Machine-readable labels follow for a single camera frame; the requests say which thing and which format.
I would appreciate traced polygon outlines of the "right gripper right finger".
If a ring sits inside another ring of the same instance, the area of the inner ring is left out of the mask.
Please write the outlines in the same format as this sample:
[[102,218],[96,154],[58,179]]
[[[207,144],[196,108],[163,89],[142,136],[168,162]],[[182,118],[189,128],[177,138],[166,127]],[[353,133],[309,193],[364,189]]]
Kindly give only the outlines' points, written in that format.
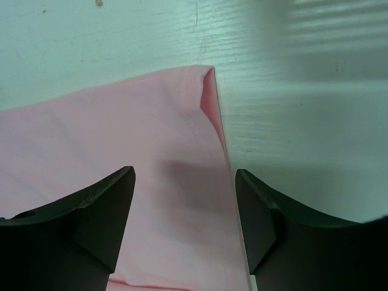
[[235,186],[259,290],[387,289],[387,218],[358,223],[325,214],[243,169]]

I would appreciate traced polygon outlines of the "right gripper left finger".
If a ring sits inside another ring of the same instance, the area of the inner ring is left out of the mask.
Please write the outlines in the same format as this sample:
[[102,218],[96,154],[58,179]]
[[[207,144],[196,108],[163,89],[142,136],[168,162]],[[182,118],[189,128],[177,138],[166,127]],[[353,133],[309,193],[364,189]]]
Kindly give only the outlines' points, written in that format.
[[1,219],[2,290],[105,290],[135,188],[126,166],[44,206]]

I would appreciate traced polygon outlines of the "pink t shirt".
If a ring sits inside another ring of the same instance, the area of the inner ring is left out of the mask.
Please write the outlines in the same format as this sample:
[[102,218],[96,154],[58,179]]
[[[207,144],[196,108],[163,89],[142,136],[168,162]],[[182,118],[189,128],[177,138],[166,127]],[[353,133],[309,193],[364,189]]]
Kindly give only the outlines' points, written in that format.
[[215,70],[167,69],[1,112],[1,215],[125,167],[136,182],[109,290],[249,290]]

